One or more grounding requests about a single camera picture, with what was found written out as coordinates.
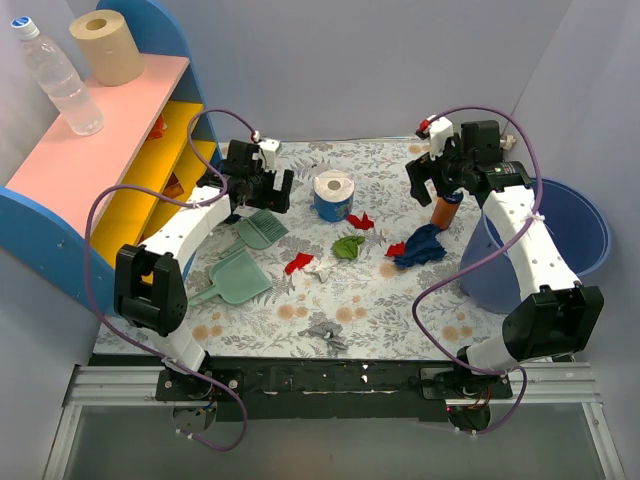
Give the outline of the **green hand brush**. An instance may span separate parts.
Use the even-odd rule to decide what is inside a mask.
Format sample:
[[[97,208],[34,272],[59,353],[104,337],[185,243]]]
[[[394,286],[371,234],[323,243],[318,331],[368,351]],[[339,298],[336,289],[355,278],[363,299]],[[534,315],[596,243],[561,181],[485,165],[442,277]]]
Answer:
[[[264,250],[289,233],[285,225],[269,210],[259,210],[237,224],[239,245]]]

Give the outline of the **white paper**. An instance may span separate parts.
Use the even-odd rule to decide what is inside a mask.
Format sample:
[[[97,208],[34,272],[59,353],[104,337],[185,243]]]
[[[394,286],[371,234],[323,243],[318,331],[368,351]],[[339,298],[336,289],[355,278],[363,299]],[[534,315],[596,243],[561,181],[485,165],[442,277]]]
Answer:
[[[306,274],[315,276],[321,283],[325,283],[331,275],[332,267],[330,264],[314,258],[303,270]]]

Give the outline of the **green dustpan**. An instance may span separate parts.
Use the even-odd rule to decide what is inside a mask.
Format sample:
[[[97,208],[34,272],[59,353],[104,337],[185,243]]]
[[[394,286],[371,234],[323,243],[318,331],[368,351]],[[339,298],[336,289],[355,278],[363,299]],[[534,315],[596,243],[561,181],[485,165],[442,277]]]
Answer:
[[[190,306],[199,306],[219,296],[229,305],[241,305],[272,287],[272,282],[245,248],[213,265],[211,286],[193,295]]]

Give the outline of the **grey paper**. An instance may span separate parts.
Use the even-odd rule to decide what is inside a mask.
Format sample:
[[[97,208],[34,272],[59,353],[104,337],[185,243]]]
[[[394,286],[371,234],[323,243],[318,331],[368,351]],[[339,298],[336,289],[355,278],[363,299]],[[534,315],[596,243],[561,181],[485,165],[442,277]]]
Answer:
[[[309,336],[323,340],[330,352],[338,353],[348,350],[348,345],[342,338],[343,327],[334,322],[315,324],[305,330],[299,331],[299,336]]]

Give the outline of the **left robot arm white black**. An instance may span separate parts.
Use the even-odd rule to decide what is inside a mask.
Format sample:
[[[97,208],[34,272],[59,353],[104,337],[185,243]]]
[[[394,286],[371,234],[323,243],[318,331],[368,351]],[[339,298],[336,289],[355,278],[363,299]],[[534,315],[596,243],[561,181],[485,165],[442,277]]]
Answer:
[[[174,370],[182,370],[178,387],[190,399],[205,398],[213,377],[201,367],[205,352],[184,321],[191,303],[184,285],[187,264],[237,207],[253,207],[255,213],[237,222],[239,238],[224,248],[212,288],[194,301],[220,296],[238,305],[269,287],[247,251],[266,249],[288,231],[277,216],[289,209],[293,173],[284,171],[281,187],[274,186],[280,149],[280,141],[269,138],[231,141],[219,175],[206,172],[184,207],[141,244],[124,245],[117,253],[114,310],[141,329]]]

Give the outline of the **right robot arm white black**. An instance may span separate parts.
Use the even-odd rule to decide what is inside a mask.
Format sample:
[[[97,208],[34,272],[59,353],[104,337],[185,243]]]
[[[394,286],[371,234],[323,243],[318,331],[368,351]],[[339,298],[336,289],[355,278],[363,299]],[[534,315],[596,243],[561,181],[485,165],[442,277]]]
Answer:
[[[604,307],[596,286],[585,286],[558,251],[539,212],[543,184],[519,161],[504,157],[495,120],[467,122],[459,128],[445,116],[423,120],[416,131],[430,150],[406,166],[410,194],[423,206],[433,183],[441,196],[466,190],[491,221],[503,245],[463,269],[483,267],[502,254],[511,262],[520,304],[505,318],[499,335],[453,356],[454,389],[475,397],[498,376],[521,362],[581,352]]]

